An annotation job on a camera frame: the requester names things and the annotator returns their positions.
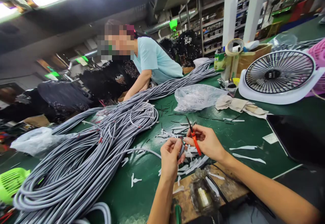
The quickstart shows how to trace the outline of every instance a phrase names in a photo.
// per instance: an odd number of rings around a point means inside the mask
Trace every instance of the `floor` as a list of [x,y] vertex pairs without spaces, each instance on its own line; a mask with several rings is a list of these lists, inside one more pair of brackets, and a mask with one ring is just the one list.
[[[320,210],[325,204],[325,169],[314,166],[301,166],[277,179],[278,182],[292,189],[300,196],[308,200]],[[240,209],[231,211],[229,218],[223,219],[219,214],[213,217],[201,217],[191,224],[213,223],[213,224],[284,224],[279,218],[273,219],[261,208],[244,204]]]

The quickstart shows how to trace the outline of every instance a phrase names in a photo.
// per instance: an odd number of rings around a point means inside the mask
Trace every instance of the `black tablet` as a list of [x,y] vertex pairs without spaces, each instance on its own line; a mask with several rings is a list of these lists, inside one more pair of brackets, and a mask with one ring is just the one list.
[[325,166],[325,139],[314,135],[299,118],[268,115],[266,119],[291,159],[299,163]]

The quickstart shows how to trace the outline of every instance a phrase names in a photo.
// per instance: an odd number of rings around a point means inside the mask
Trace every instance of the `green can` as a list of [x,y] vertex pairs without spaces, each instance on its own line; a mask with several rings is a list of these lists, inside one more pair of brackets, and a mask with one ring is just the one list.
[[218,54],[217,52],[214,54],[214,70],[216,72],[222,72],[224,71],[226,64],[224,57],[226,56],[226,53],[220,53]]

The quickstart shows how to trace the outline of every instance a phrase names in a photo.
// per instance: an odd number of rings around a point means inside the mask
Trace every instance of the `white pillar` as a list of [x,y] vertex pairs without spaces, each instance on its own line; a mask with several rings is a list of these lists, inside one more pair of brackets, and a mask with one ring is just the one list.
[[238,0],[224,0],[222,45],[234,38]]
[[254,41],[263,1],[264,0],[250,0],[243,39],[245,43]]

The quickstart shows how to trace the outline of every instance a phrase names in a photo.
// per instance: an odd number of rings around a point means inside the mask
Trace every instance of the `cloth rag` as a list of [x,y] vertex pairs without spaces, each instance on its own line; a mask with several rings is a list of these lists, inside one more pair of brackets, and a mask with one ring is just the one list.
[[215,107],[217,110],[230,108],[239,113],[242,113],[244,111],[251,116],[255,116],[265,120],[266,116],[269,114],[268,111],[263,110],[262,108],[256,106],[254,103],[248,100],[232,98],[229,95],[221,95],[217,99]]

